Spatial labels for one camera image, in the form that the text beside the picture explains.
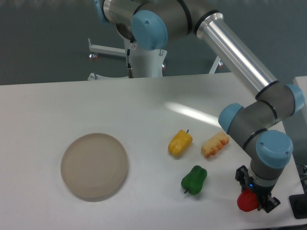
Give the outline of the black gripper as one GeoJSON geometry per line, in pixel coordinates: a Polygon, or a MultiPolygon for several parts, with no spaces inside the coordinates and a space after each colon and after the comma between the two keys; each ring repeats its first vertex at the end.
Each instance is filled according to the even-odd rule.
{"type": "Polygon", "coordinates": [[[256,195],[259,204],[258,211],[264,210],[266,213],[270,213],[281,204],[279,199],[271,196],[273,181],[250,176],[245,165],[236,170],[235,180],[239,182],[242,192],[249,189],[256,195]]]}

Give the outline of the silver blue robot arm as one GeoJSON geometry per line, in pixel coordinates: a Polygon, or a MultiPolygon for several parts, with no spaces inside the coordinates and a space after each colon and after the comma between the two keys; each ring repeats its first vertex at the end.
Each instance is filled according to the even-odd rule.
{"type": "Polygon", "coordinates": [[[124,38],[130,78],[162,76],[162,53],[170,41],[194,33],[210,46],[255,97],[248,107],[227,106],[218,118],[251,157],[249,167],[237,169],[236,180],[242,193],[255,197],[257,209],[276,208],[280,201],[272,190],[290,161],[293,144],[272,126],[304,106],[302,90],[282,85],[205,0],[96,0],[94,8],[99,20],[114,23],[124,38]]]}

